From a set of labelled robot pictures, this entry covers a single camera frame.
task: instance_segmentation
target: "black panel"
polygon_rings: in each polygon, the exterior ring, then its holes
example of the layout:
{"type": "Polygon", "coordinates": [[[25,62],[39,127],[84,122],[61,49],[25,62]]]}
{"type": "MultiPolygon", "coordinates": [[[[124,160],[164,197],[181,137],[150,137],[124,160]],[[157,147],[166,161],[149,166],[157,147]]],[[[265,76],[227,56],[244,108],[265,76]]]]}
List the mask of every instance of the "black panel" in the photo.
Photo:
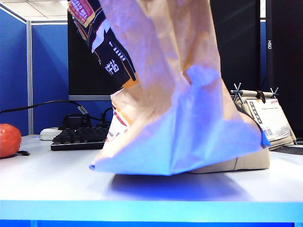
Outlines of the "black panel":
{"type": "Polygon", "coordinates": [[[101,68],[68,14],[69,95],[110,95],[120,86],[101,68]]]}
{"type": "Polygon", "coordinates": [[[259,89],[260,1],[211,0],[221,57],[222,78],[229,90],[259,89]]]}
{"type": "Polygon", "coordinates": [[[303,136],[303,1],[268,0],[268,82],[279,87],[279,102],[296,136],[303,136]]]}

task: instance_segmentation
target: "orange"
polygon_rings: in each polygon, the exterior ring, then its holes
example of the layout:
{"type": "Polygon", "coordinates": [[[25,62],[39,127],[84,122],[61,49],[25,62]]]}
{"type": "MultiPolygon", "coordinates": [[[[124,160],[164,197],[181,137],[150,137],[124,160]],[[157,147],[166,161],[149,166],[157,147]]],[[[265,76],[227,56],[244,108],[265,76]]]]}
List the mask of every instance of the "orange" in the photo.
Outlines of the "orange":
{"type": "Polygon", "coordinates": [[[19,129],[11,124],[0,124],[0,157],[8,157],[15,154],[21,144],[19,129]]]}

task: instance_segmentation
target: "blue cubicle wall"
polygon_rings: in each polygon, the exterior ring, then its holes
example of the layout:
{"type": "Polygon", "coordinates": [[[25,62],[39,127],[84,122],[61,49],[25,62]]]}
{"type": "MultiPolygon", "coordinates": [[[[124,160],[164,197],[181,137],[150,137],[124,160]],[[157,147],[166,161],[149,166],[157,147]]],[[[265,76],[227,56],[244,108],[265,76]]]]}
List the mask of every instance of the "blue cubicle wall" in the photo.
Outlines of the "blue cubicle wall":
{"type": "Polygon", "coordinates": [[[261,21],[260,26],[260,87],[262,91],[269,91],[267,87],[266,22],[261,21]]]}
{"type": "MultiPolygon", "coordinates": [[[[68,47],[66,24],[32,25],[33,103],[68,100],[68,47]]],[[[109,101],[79,102],[91,116],[100,117],[109,101]]],[[[64,116],[80,113],[76,105],[55,103],[34,109],[34,134],[59,126],[64,116]]]]}
{"type": "MultiPolygon", "coordinates": [[[[0,9],[0,110],[27,106],[27,26],[0,9]]],[[[27,110],[0,115],[28,135],[27,110]]]]}

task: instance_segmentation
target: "power strip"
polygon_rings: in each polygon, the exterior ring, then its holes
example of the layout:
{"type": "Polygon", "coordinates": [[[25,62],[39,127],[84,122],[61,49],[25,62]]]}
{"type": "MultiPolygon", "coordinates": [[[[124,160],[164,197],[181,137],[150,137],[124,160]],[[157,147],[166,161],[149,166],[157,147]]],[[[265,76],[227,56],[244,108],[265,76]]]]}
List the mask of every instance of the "power strip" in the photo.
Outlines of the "power strip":
{"type": "Polygon", "coordinates": [[[58,130],[58,127],[43,129],[40,132],[40,139],[52,141],[53,138],[56,137],[57,135],[59,135],[61,132],[62,132],[62,130],[58,130]]]}

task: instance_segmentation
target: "ceiling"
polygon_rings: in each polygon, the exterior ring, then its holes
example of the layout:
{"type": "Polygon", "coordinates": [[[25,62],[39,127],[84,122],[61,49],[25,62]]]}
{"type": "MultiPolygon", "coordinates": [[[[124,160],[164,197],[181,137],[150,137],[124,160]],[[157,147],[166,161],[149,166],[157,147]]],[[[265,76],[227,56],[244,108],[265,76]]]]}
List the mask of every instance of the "ceiling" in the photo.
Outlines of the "ceiling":
{"type": "Polygon", "coordinates": [[[67,20],[66,0],[0,0],[0,2],[26,20],[67,20]]]}

